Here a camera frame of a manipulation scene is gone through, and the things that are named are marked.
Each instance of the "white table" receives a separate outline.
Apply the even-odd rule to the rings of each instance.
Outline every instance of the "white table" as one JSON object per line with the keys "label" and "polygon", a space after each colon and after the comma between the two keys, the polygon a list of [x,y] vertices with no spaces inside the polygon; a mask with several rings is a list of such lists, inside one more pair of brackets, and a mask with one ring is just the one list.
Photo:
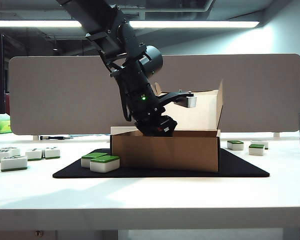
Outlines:
{"label": "white table", "polygon": [[33,141],[0,135],[0,148],[61,149],[59,159],[0,172],[0,231],[300,227],[297,135],[271,138],[264,156],[248,155],[248,138],[243,151],[231,151],[270,177],[52,178],[82,155],[109,148],[108,141],[108,136]]}

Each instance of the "ceiling light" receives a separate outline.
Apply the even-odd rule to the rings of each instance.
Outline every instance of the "ceiling light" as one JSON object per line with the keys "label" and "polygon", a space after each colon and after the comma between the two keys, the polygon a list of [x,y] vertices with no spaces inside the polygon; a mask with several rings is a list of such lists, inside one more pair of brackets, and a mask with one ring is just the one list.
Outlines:
{"label": "ceiling light", "polygon": [[[135,29],[143,28],[254,28],[258,21],[130,21]],[[0,27],[78,28],[73,20],[0,20]]]}
{"label": "ceiling light", "polygon": [[254,28],[258,21],[130,21],[135,28]]}
{"label": "ceiling light", "polygon": [[78,28],[81,24],[72,20],[0,20],[0,27]]}

